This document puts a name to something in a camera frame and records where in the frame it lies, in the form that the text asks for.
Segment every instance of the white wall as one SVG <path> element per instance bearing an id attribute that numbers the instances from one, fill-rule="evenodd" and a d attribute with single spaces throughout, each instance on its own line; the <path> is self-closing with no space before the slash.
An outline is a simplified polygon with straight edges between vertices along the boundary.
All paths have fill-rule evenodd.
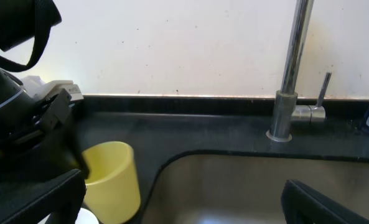
<path id="1" fill-rule="evenodd" d="M 296 0 L 55 0 L 63 22 L 18 76 L 84 93 L 274 96 Z M 3 55 L 26 63 L 33 41 Z M 296 91 L 369 98 L 369 0 L 315 0 Z"/>

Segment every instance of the faucet handle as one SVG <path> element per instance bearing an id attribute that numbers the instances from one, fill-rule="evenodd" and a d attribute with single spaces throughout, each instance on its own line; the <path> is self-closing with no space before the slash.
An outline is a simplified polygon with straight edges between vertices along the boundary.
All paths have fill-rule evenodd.
<path id="1" fill-rule="evenodd" d="M 327 91 L 328 83 L 329 83 L 329 80 L 331 79 L 331 75 L 332 75 L 331 72 L 327 72 L 325 74 L 324 83 L 322 84 L 320 95 L 319 95 L 319 98 L 317 100 L 317 104 L 315 105 L 315 107 L 317 107 L 317 108 L 322 106 L 322 102 L 324 100 L 325 92 Z"/>

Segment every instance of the yellow cup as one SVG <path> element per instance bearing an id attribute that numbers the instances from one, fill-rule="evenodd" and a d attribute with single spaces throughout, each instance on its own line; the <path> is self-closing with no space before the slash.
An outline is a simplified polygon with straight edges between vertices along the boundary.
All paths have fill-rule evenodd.
<path id="1" fill-rule="evenodd" d="M 85 203 L 104 224 L 129 220 L 139 209 L 140 191 L 133 149 L 123 142 L 104 142 L 83 152 L 90 175 Z"/>

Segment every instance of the chrome faucet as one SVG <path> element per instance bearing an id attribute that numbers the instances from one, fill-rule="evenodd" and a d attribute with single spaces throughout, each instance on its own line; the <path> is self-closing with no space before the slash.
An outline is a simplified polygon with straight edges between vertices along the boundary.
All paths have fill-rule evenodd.
<path id="1" fill-rule="evenodd" d="M 291 38 L 286 56 L 285 71 L 281 89 L 276 92 L 273 119 L 266 135 L 273 141 L 288 142 L 292 139 L 289 133 L 292 121 L 321 122 L 325 120 L 325 109 L 322 107 L 325 91 L 331 77 L 327 72 L 322 89 L 313 106 L 296 106 L 297 93 L 295 85 L 302 51 L 309 26 L 314 0 L 297 0 Z"/>

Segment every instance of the sink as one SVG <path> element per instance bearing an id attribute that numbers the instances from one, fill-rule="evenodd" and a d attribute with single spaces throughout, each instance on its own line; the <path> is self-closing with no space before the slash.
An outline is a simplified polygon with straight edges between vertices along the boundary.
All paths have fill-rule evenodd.
<path id="1" fill-rule="evenodd" d="M 141 223 L 286 223 L 280 199 L 288 179 L 369 219 L 369 164 L 206 154 L 161 171 Z"/>

